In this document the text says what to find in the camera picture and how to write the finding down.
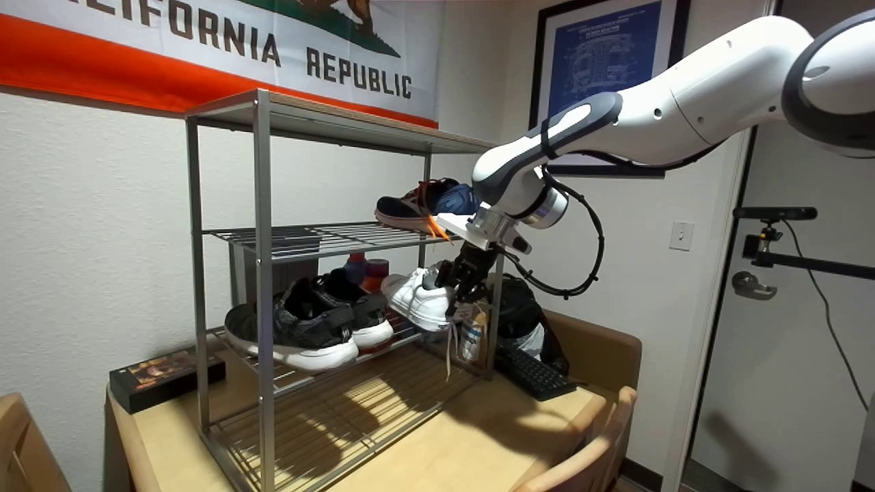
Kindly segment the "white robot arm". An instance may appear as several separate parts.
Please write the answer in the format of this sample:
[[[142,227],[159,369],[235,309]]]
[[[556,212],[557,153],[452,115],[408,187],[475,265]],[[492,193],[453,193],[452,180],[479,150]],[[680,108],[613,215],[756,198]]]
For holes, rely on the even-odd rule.
[[[788,15],[757,15],[643,83],[589,94],[482,153],[470,175],[482,206],[440,217],[463,238],[445,273],[448,291],[467,298],[500,254],[523,254],[523,223],[545,228],[565,212],[565,187],[548,171],[549,160],[585,153],[671,169],[768,120],[846,156],[875,153],[875,10],[822,33]]]

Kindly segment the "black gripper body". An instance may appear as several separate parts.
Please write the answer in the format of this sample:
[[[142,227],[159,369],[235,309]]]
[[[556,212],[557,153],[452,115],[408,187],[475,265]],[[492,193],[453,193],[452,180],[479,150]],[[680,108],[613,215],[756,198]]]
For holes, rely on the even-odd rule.
[[[494,246],[479,249],[466,243],[445,268],[445,287],[452,288],[452,298],[472,301],[486,287],[486,275],[498,257],[500,251]]]

